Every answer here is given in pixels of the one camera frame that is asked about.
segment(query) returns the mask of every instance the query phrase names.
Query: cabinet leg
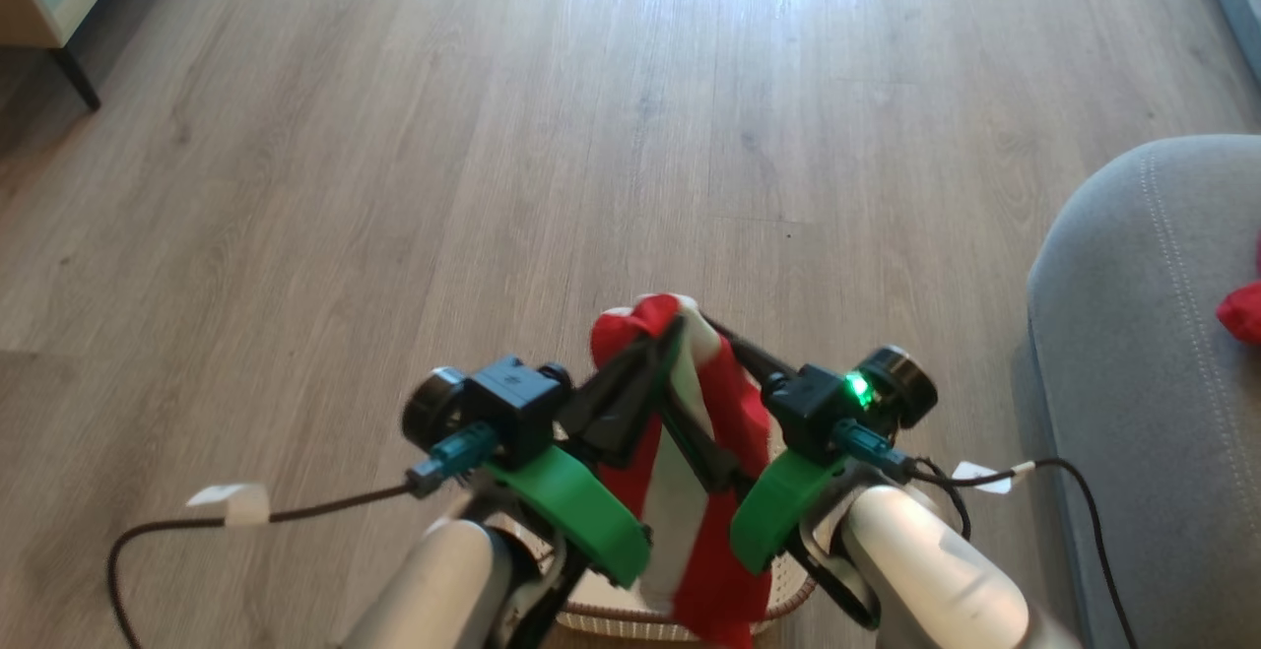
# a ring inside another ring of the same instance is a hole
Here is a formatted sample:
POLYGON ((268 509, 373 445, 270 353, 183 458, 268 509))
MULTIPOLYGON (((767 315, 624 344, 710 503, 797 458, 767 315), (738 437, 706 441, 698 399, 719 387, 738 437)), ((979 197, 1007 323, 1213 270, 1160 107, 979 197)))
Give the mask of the cabinet leg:
POLYGON ((96 89, 92 88, 92 81, 87 79, 87 76, 83 74, 83 67, 78 66, 71 52, 67 52, 66 48, 49 48, 48 52, 53 57, 53 60, 57 60, 62 73, 71 81, 74 89, 78 89, 79 97, 87 102, 88 110, 93 111, 93 113, 101 110, 101 98, 97 96, 96 89))

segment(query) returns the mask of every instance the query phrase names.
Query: cable connector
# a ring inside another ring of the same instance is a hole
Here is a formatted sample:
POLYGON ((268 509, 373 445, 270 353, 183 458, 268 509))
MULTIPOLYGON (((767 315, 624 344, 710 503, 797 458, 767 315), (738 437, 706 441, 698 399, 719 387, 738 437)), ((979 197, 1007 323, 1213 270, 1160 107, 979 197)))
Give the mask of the cable connector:
POLYGON ((446 479, 464 474, 489 460, 498 445, 498 435, 482 421, 434 444, 429 459, 406 473, 407 481, 411 483, 411 495, 424 499, 438 491, 446 479))
POLYGON ((909 469, 914 468, 915 461, 874 430, 864 427, 860 421, 852 418, 839 421, 832 428, 832 442, 840 451, 874 466, 893 481, 898 484, 910 481, 909 469))

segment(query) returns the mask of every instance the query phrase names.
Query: gray upholstered ottoman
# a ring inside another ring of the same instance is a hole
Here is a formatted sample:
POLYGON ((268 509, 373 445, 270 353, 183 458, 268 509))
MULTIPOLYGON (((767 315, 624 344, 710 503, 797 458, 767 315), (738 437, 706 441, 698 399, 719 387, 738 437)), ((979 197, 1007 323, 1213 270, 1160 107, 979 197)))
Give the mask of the gray upholstered ottoman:
MULTIPOLYGON (((1255 280, 1261 137, 1140 146, 1064 205, 1029 276, 1057 452, 1081 465, 1139 644, 1261 646, 1261 352, 1214 309, 1255 280)), ((1076 488, 1084 638, 1125 645, 1076 488)))

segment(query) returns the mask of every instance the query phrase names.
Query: green bracket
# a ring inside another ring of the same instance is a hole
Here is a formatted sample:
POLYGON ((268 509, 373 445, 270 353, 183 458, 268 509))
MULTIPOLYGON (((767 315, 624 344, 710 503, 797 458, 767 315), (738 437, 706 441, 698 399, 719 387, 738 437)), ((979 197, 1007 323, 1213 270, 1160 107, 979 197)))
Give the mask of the green bracket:
POLYGON ((651 546, 634 514, 564 450, 552 446, 513 471, 485 468, 620 587, 630 587, 648 566, 651 546))
POLYGON ((762 573, 783 551, 826 484, 845 468, 846 456, 820 466, 792 450, 770 462, 735 510, 728 537, 731 551, 750 573, 762 573))

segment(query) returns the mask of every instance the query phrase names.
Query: woven basket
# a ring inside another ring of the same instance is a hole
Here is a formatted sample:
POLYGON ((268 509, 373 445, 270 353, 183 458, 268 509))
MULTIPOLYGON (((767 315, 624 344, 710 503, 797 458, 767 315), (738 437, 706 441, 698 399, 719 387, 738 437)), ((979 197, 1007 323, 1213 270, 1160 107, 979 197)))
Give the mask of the woven basket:
MULTIPOLYGON (((783 437, 779 426, 772 421, 770 457, 783 450, 783 437)), ((507 531, 517 534, 536 556, 546 553, 547 543, 523 529, 517 523, 508 522, 507 531)), ((753 626, 754 634, 765 630, 777 619, 792 612, 810 597, 815 581, 797 561, 779 556, 772 565, 770 596, 767 600, 767 614, 753 626)), ((665 615, 648 609, 634 589, 614 587, 603 576, 588 572, 570 595, 565 611, 556 617, 561 625, 572 630, 618 636, 623 639, 644 639, 663 641, 697 641, 697 636, 685 628, 670 621, 665 615)))

